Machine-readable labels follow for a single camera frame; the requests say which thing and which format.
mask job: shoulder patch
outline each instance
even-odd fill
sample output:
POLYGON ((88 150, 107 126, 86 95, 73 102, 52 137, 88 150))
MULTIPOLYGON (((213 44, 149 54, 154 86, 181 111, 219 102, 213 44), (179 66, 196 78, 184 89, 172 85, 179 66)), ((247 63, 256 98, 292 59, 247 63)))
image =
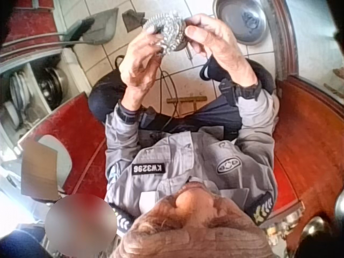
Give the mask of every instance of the shoulder patch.
POLYGON ((273 211, 274 203, 271 193, 266 192, 265 195, 255 201, 245 213, 251 217, 253 222, 259 226, 270 216, 273 211))
POLYGON ((131 174, 133 176, 149 175, 149 174, 164 174, 164 163, 146 163, 146 164, 132 164, 131 174))
POLYGON ((220 175, 226 174, 239 166, 241 166, 241 160, 237 157, 230 157, 217 166, 217 173, 220 175))

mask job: name tag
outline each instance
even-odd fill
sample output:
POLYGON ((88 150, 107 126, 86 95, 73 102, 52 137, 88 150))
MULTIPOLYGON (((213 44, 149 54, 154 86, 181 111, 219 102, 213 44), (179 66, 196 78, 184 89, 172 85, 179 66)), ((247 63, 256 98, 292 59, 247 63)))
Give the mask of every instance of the name tag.
POLYGON ((132 164, 131 174, 137 175, 148 175, 148 174, 164 174, 165 164, 164 163, 147 163, 147 164, 132 164))

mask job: uniform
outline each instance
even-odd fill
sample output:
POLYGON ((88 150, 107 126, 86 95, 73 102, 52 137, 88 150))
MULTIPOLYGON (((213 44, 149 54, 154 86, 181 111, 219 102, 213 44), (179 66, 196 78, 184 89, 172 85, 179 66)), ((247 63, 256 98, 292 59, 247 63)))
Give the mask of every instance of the uniform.
POLYGON ((105 200, 138 217, 186 182, 203 182, 213 193, 232 199, 259 225, 277 198, 274 166, 274 98, 238 98, 242 129, 235 142, 221 139, 221 127, 165 134, 142 148, 138 123, 108 115, 105 200))

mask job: arm patch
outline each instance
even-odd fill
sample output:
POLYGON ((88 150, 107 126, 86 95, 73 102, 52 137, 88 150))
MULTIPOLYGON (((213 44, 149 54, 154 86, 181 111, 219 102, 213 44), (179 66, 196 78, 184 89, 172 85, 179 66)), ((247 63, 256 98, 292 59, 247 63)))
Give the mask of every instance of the arm patch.
POLYGON ((245 213, 259 226, 268 219, 274 208, 273 196, 270 192, 255 201, 249 208, 245 209, 245 213))

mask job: dark pants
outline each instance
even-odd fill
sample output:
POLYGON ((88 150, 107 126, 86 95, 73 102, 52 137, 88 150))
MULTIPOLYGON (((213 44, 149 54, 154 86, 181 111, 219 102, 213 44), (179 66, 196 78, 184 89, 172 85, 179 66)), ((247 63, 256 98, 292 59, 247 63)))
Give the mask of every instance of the dark pants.
MULTIPOLYGON (((272 92, 274 81, 270 73, 260 64, 248 60, 253 67, 258 79, 262 82, 263 88, 272 92)), ((215 61, 210 58, 208 65, 208 75, 211 79, 221 81, 224 78, 230 78, 215 61)), ((89 96, 89 108, 93 115, 102 122, 105 122, 106 115, 113 112, 119 99, 122 99, 126 85, 120 78, 119 70, 116 69, 101 78, 92 89, 89 96)), ((241 129, 241 117, 238 107, 228 104, 224 95, 208 103, 195 113, 184 118, 172 118, 167 126, 165 124, 170 120, 170 116, 159 113, 144 116, 140 123, 140 128, 150 131, 160 131, 168 133, 179 133, 184 131, 196 132, 203 126, 223 126, 224 139, 233 140, 237 137, 241 129)))

